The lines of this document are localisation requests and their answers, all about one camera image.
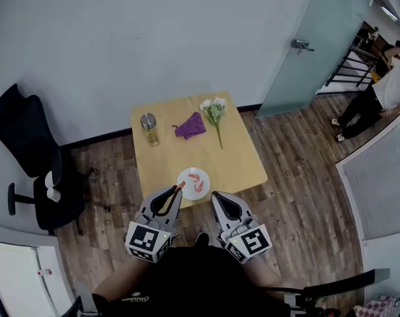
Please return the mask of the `black mounted phone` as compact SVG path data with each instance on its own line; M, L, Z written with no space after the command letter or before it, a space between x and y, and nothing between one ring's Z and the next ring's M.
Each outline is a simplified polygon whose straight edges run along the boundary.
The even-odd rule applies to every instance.
M391 270L389 268L373 269L332 283L305 287L303 290L307 297L313 298L337 295L385 281L390 278L390 273Z

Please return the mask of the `black metal railing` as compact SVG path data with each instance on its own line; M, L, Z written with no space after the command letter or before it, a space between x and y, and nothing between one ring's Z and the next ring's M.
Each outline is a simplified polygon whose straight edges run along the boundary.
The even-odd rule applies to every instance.
M369 85L373 81L371 72L377 60L375 55L350 46L329 75L325 86L328 87L331 83L353 84L356 87Z

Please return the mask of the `white flower bouquet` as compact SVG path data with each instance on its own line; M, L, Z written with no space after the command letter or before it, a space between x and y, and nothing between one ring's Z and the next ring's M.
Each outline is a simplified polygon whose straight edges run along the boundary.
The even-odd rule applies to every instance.
M210 122L210 124L216 129L220 147L222 149L223 145L221 142L220 120L225 115L226 111L225 99L219 97L206 99L199 105L199 109L204 114L205 118Z

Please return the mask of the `black office chair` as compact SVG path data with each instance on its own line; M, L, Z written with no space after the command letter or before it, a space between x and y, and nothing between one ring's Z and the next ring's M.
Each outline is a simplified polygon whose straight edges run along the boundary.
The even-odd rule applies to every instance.
M23 96L18 85L0 96L0 141L34 180L31 197L18 194L15 185L9 185L9 215L15 215L18 203L26 203L34 207L38 226L47 232L78 222L87 202L85 183L98 171L90 168L83 174L77 170L71 152L56 143L38 96ZM58 203L46 195L44 179L50 171L54 188L61 193Z

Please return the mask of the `person's right forearm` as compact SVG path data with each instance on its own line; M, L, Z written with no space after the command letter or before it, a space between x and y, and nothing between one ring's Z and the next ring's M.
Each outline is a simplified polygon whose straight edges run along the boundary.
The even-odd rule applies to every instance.
M262 257L254 258L241 265L249 281L258 287L279 287L281 277L273 271Z

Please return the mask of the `glass bottle with steel lid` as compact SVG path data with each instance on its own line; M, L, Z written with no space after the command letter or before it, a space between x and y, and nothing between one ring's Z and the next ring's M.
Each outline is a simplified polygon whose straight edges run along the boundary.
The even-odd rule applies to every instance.
M140 124L147 143L152 147L157 146L159 144L159 135L156 117L152 113L145 113L140 118Z

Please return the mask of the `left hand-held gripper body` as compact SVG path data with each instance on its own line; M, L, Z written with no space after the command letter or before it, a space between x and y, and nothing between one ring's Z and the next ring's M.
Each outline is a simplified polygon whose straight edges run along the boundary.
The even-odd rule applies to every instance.
M141 260L158 262L175 239L177 215L147 215L141 213L131 221L125 247L128 253Z

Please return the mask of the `person's left forearm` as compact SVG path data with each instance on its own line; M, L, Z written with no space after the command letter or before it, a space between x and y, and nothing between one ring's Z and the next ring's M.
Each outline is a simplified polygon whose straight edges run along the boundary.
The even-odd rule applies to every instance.
M152 262L130 256L120 268L97 286L94 294L108 301L122 299L134 292L153 265L155 264Z

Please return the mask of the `white cabinet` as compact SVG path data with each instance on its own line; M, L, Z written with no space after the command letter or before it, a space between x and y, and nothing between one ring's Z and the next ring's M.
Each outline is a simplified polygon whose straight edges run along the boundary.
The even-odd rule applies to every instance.
M40 276L39 269L53 274ZM75 300L53 246L0 243L0 299L9 317L60 317Z

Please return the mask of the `white perforated partition panel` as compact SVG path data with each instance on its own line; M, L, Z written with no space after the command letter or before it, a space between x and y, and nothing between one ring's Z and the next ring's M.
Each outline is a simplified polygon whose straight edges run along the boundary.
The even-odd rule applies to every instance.
M362 240L400 233L400 118L337 163Z

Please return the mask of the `checkered cloth bag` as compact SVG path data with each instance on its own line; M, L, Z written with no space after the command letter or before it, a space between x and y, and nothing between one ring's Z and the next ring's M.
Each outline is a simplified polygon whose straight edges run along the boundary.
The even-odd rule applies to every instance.
M362 309L362 317L393 317L395 297L381 296L378 300L368 301Z

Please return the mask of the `white plate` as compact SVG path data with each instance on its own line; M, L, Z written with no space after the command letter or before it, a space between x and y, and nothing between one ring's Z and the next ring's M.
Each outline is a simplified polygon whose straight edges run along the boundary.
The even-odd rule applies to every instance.
M201 193L196 193L194 191L194 183L196 180L189 177L189 174L197 174L200 176L199 181L204 181L204 187ZM184 169L177 177L177 185L179 185L182 181L185 181L186 184L182 189L183 198L190 201L197 201L207 196L210 191L211 181L209 176L205 171L200 168L190 167Z

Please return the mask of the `person's black clothing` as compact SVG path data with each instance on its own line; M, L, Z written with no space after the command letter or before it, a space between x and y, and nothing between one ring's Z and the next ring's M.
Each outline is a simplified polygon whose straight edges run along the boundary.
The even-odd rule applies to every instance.
M169 248L134 292L93 300L101 317L290 317L283 294L252 284L241 265L210 244Z

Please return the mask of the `purple cloth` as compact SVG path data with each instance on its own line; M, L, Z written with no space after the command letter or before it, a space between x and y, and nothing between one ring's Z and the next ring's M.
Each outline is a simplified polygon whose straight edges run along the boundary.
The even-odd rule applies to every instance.
M175 128L175 136L183 137L186 140L206 132L202 116L199 112L194 112L191 117L180 126L173 125L173 127Z

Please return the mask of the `frosted glass door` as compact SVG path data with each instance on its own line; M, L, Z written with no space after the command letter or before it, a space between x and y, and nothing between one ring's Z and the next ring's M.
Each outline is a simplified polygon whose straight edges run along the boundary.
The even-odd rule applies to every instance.
M257 112L258 118L307 108L350 47L373 0L309 0L293 39L314 52L290 47Z

